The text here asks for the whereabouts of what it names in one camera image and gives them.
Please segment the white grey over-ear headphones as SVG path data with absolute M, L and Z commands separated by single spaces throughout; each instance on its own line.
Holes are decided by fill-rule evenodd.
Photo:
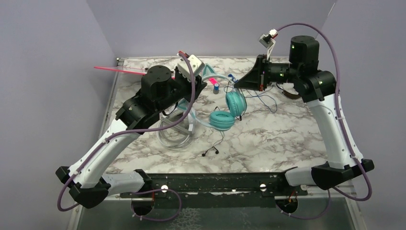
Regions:
M 158 126 L 171 125 L 184 114 L 183 110 L 175 109 L 170 115 L 161 115 Z M 169 149 L 181 149 L 188 146 L 195 134 L 197 122 L 194 118 L 195 110 L 192 108 L 188 116 L 177 125 L 157 132 L 158 141 Z

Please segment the black wired earbuds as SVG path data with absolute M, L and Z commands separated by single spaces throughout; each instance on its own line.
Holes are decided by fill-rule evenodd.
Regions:
M 241 121 L 242 116 L 247 110 L 246 98 L 241 90 L 237 90 L 233 87 L 232 90 L 226 92 L 225 99 L 228 111 L 220 110 L 219 107 L 216 107 L 213 112 L 210 113 L 209 123 L 204 124 L 205 127 L 219 131 L 221 139 L 217 140 L 210 148 L 202 153 L 202 157 L 205 157 L 210 150 L 215 150 L 215 154 L 219 154 L 219 150 L 216 146 L 224 141 L 225 132 L 230 130 L 237 120 Z

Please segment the teal cat-ear headphones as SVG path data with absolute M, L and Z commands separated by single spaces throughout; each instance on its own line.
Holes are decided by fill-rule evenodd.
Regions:
M 227 107 L 227 105 L 226 105 L 225 95 L 226 95 L 226 92 L 232 90 L 232 88 L 231 88 L 231 87 L 230 87 L 230 88 L 226 88 L 226 87 L 227 87 L 227 86 L 234 86 L 234 83 L 233 83 L 227 76 L 224 76 L 224 75 L 221 75 L 221 74 L 216 73 L 216 71 L 215 71 L 215 70 L 212 68 L 212 66 L 210 66 L 209 64 L 206 64 L 206 65 L 204 66 L 203 71 L 202 71 L 202 74 L 203 74 L 203 75 L 202 75 L 203 81 L 205 81 L 205 82 L 207 82 L 207 83 L 208 83 L 209 81 L 205 79 L 206 77 L 215 78 L 215 79 L 218 81 L 218 83 L 219 83 L 219 85 L 220 85 L 220 88 L 219 88 L 219 94 L 218 94 L 218 96 L 216 97 L 216 100 L 217 100 L 218 102 L 223 102 L 223 105 L 218 106 L 218 107 L 219 107 L 220 110 L 228 111 L 228 107 Z M 208 118 L 207 118 L 207 119 L 205 119 L 205 118 L 201 119 L 200 116 L 198 115 L 198 112 L 195 111 L 194 118 L 195 118 L 195 120 L 196 120 L 197 123 L 199 123 L 200 125 L 204 126 L 204 124 L 209 123 L 209 116 L 210 116 L 210 113 L 208 114 Z

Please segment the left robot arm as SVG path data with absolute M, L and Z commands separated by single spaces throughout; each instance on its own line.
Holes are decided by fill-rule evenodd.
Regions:
M 182 99 L 197 99 L 207 85 L 200 76 L 203 68 L 203 64 L 192 65 L 194 82 L 181 65 L 174 70 L 156 65 L 145 72 L 138 92 L 123 103 L 93 147 L 76 163 L 57 169 L 57 177 L 76 205 L 93 208 L 108 196 L 126 192 L 148 195 L 151 179 L 143 170 L 121 174 L 105 171 L 129 144 L 153 130 L 164 110 Z

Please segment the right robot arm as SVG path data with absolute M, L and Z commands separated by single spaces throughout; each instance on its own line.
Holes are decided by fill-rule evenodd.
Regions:
M 277 191 L 288 195 L 299 185 L 333 188 L 374 169 L 348 131 L 342 110 L 335 105 L 336 79 L 318 69 L 319 42 L 308 35 L 291 38 L 288 63 L 272 63 L 258 55 L 253 68 L 235 83 L 238 89 L 262 91 L 272 83 L 292 83 L 312 112 L 327 152 L 327 162 L 313 167 L 292 168 L 276 182 Z

